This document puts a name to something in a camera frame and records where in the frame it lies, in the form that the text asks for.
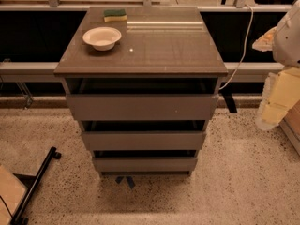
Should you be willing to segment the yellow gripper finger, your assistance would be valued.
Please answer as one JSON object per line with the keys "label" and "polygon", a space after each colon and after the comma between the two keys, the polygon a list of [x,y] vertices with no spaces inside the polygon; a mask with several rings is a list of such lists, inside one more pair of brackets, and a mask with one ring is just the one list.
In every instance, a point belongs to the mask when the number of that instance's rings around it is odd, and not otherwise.
{"label": "yellow gripper finger", "polygon": [[300,69],[290,67],[278,74],[269,73],[262,101],[257,111],[256,126],[261,130],[277,127],[288,111],[300,100]]}
{"label": "yellow gripper finger", "polygon": [[260,36],[254,41],[254,43],[252,44],[252,48],[260,52],[272,51],[273,40],[276,31],[276,27],[273,27],[270,30],[268,30],[266,33],[264,33],[262,36]]}

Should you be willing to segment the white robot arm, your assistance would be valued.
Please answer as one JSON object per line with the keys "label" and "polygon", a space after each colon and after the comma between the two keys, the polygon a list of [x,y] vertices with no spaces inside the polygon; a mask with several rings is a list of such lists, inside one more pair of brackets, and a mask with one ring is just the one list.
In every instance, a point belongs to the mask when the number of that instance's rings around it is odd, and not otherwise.
{"label": "white robot arm", "polygon": [[257,51],[271,51],[273,59],[284,66],[278,74],[270,72],[265,80],[256,125],[270,130],[279,125],[300,100],[300,1],[252,45]]}

